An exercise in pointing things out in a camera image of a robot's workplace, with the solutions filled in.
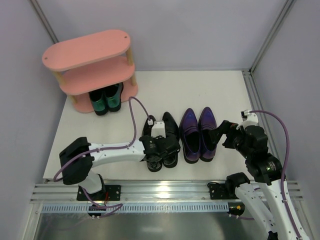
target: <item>shoe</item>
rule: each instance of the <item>shoe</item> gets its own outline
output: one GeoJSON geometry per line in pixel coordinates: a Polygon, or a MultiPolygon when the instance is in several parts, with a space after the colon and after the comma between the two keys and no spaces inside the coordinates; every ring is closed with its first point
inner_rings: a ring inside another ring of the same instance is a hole
{"type": "Polygon", "coordinates": [[[197,118],[191,108],[188,108],[182,117],[179,133],[182,141],[184,160],[188,164],[195,164],[200,158],[201,144],[197,118]]]}
{"type": "Polygon", "coordinates": [[[105,102],[109,107],[110,112],[117,112],[121,108],[121,94],[124,90],[122,82],[103,88],[105,102]]]}
{"type": "MultiPolygon", "coordinates": [[[[174,136],[179,141],[179,128],[173,116],[166,111],[162,116],[162,120],[164,121],[165,136],[174,136]]],[[[174,168],[178,164],[178,153],[176,152],[172,156],[164,158],[162,163],[166,168],[174,168]]]]}
{"type": "Polygon", "coordinates": [[[102,116],[108,112],[108,106],[102,89],[89,92],[89,97],[95,114],[102,116]]]}
{"type": "MultiPolygon", "coordinates": [[[[153,122],[156,121],[156,118],[152,115],[149,115],[149,118],[152,119],[153,122]]],[[[151,136],[151,129],[152,129],[153,125],[149,125],[148,124],[148,119],[146,119],[143,129],[142,129],[142,136],[151,136]]],[[[148,167],[150,172],[158,172],[161,170],[162,168],[162,162],[158,161],[158,162],[146,162],[146,166],[148,167]]]]}
{"type": "Polygon", "coordinates": [[[199,118],[198,127],[200,129],[201,141],[201,156],[200,159],[204,162],[210,162],[216,155],[217,145],[213,144],[209,131],[217,128],[217,123],[214,114],[210,107],[205,107],[199,118]]]}

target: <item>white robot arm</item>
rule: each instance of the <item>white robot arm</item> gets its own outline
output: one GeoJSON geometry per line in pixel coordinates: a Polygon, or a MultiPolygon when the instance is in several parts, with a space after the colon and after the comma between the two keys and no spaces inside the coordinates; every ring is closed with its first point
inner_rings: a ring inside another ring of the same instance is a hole
{"type": "Polygon", "coordinates": [[[270,210],[258,197],[249,179],[243,173],[227,177],[225,185],[231,196],[238,197],[249,210],[268,240],[309,240],[304,231],[289,196],[287,181],[283,181],[286,200],[281,191],[282,165],[268,153],[268,137],[262,127],[258,126],[258,117],[249,110],[242,112],[244,121],[239,125],[223,121],[212,130],[211,140],[217,144],[223,134],[225,148],[236,149],[244,156],[249,173],[258,182],[270,210]]]}
{"type": "Polygon", "coordinates": [[[89,196],[99,192],[103,195],[102,178],[91,168],[122,161],[146,161],[148,168],[156,169],[163,158],[179,151],[180,145],[176,137],[166,136],[163,121],[153,124],[151,135],[142,136],[132,143],[89,143],[86,137],[80,137],[59,154],[61,167],[68,165],[62,170],[62,180],[65,185],[78,184],[89,196]]]}

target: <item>metal floor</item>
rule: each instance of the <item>metal floor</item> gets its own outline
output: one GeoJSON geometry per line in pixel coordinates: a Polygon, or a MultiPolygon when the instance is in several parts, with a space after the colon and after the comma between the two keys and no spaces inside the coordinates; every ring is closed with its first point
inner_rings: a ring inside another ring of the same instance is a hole
{"type": "Polygon", "coordinates": [[[261,240],[261,236],[254,220],[239,220],[226,213],[128,213],[100,220],[83,213],[42,213],[35,239],[261,240]]]}

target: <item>black dress shoe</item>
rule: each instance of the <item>black dress shoe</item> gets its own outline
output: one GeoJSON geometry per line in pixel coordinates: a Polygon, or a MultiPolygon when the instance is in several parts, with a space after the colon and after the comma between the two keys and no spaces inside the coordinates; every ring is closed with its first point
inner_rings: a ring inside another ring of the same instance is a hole
{"type": "MultiPolygon", "coordinates": [[[[166,137],[174,136],[177,141],[179,141],[179,128],[175,121],[175,119],[172,117],[172,115],[169,112],[165,112],[163,114],[162,120],[164,121],[164,128],[165,128],[165,135],[166,137]]],[[[171,156],[163,159],[163,165],[166,168],[174,168],[178,164],[178,153],[174,153],[171,156]]]]}
{"type": "MultiPolygon", "coordinates": [[[[152,115],[149,115],[149,118],[153,121],[153,123],[156,121],[156,118],[152,115]]],[[[151,136],[151,129],[153,125],[148,124],[148,119],[146,119],[143,129],[142,129],[142,136],[151,136]]],[[[146,162],[146,166],[148,167],[150,172],[158,172],[162,168],[162,162],[157,161],[157,162],[146,162]]]]}

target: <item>wooden shelf post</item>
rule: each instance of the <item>wooden shelf post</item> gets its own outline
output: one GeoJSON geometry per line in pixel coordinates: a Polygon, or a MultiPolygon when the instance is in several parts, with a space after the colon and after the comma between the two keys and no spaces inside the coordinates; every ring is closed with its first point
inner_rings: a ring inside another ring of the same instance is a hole
{"type": "MultiPolygon", "coordinates": [[[[64,80],[64,77],[62,76],[61,72],[58,71],[52,71],[52,74],[55,76],[56,80],[58,81],[59,85],[66,84],[66,81],[64,80]]],[[[75,96],[67,95],[73,104],[77,103],[77,99],[75,96]]]]}
{"type": "MultiPolygon", "coordinates": [[[[128,48],[128,50],[125,52],[125,54],[126,54],[126,58],[128,60],[129,66],[132,66],[134,64],[134,57],[132,55],[131,47],[128,48]]],[[[132,86],[137,85],[137,80],[136,80],[136,76],[135,76],[134,73],[133,73],[133,75],[131,77],[131,85],[132,86]]]]}
{"type": "Polygon", "coordinates": [[[128,60],[129,66],[132,66],[134,64],[134,58],[132,55],[131,47],[128,48],[128,50],[125,52],[125,54],[126,54],[126,58],[128,60]]]}
{"type": "Polygon", "coordinates": [[[137,85],[136,75],[134,73],[133,73],[133,75],[131,77],[131,85],[132,86],[137,85]]]}
{"type": "Polygon", "coordinates": [[[55,76],[56,80],[60,85],[65,84],[66,81],[64,80],[64,77],[62,76],[61,72],[58,71],[52,71],[52,74],[55,76]]]}

